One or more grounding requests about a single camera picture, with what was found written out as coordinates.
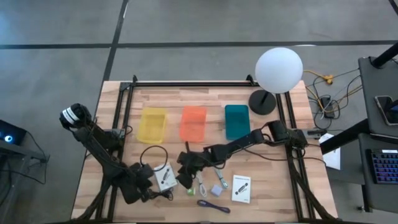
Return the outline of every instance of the concrete floor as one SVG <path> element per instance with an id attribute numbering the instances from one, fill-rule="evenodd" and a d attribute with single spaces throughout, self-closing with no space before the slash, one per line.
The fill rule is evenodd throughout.
<path id="1" fill-rule="evenodd" d="M 121 5 L 122 0 L 3 0 L 0 45 L 110 44 Z M 119 43 L 394 40 L 397 21 L 386 0 L 130 0 Z M 358 58 L 379 55 L 388 47 L 291 49 L 305 69 L 337 75 L 357 68 Z M 242 80 L 254 73 L 256 60 L 270 48 L 117 49 L 109 79 L 130 80 L 135 74 L 140 80 Z M 28 129 L 51 155 L 47 184 L 24 179 L 10 223 L 69 219 L 85 150 L 61 127 L 58 116 L 75 102 L 94 113 L 108 56 L 109 49 L 0 50 L 0 95 L 5 96 L 0 98 L 0 119 Z M 318 91 L 336 93 L 357 75 L 339 77 L 332 86 L 321 83 Z M 306 84 L 314 78 L 303 76 Z M 366 117 L 361 91 L 349 101 L 330 129 L 345 129 Z M 43 169 L 32 169 L 30 175 L 41 178 Z M 330 179 L 340 218 L 396 223 L 393 213 L 358 212 L 360 186 Z"/>

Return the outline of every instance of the smartphone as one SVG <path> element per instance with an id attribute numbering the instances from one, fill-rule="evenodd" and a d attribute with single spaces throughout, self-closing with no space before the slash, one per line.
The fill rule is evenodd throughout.
<path id="1" fill-rule="evenodd" d="M 374 99 L 376 100 L 377 107 L 386 124 L 389 126 L 398 125 L 397 116 L 394 116 L 394 113 L 398 112 L 394 109 L 396 106 L 389 108 L 392 103 L 392 98 L 390 96 L 376 96 Z"/>

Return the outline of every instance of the yellow bin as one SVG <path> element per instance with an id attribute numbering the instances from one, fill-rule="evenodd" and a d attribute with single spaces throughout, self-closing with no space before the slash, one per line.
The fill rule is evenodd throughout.
<path id="1" fill-rule="evenodd" d="M 160 144 L 163 142 L 166 128 L 166 109 L 144 108 L 137 139 L 148 144 Z"/>

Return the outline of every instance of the backlit keyboard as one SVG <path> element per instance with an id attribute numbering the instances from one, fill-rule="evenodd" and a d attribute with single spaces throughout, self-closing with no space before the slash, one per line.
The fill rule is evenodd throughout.
<path id="1" fill-rule="evenodd" d="M 368 149 L 376 184 L 398 184 L 398 150 Z"/>

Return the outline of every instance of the lamp base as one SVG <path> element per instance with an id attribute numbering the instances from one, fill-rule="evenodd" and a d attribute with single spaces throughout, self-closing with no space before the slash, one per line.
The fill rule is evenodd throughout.
<path id="1" fill-rule="evenodd" d="M 276 99 L 268 91 L 257 90 L 250 95 L 249 107 L 256 114 L 267 115 L 275 109 Z"/>

